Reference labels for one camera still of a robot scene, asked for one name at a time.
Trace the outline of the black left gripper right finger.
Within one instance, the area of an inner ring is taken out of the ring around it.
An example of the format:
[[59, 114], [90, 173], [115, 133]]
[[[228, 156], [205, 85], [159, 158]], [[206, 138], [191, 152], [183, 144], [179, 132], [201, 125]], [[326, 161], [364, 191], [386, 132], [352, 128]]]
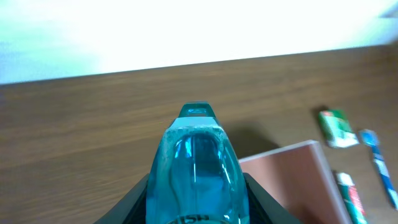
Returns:
[[250, 224], [301, 224], [251, 175], [244, 173], [249, 199]]

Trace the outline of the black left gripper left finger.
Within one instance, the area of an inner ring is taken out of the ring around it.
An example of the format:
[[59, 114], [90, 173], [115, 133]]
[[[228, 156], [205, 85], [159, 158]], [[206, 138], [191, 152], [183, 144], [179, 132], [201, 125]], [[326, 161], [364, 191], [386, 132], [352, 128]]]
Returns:
[[149, 175], [145, 175], [110, 211], [95, 224], [145, 224]]

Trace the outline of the blue mouthwash bottle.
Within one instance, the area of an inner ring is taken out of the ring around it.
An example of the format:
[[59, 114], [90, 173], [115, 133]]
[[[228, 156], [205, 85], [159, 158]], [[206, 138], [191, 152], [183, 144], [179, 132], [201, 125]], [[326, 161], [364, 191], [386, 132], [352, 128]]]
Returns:
[[207, 102], [184, 104], [155, 154], [146, 223], [249, 222], [246, 183], [226, 132]]

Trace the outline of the green soap box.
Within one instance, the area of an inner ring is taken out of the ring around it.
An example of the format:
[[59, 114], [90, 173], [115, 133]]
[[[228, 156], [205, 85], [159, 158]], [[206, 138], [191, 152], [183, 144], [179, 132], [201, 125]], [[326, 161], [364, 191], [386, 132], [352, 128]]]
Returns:
[[359, 144], [358, 138], [343, 111], [320, 111], [318, 120], [325, 140], [330, 147], [346, 148]]

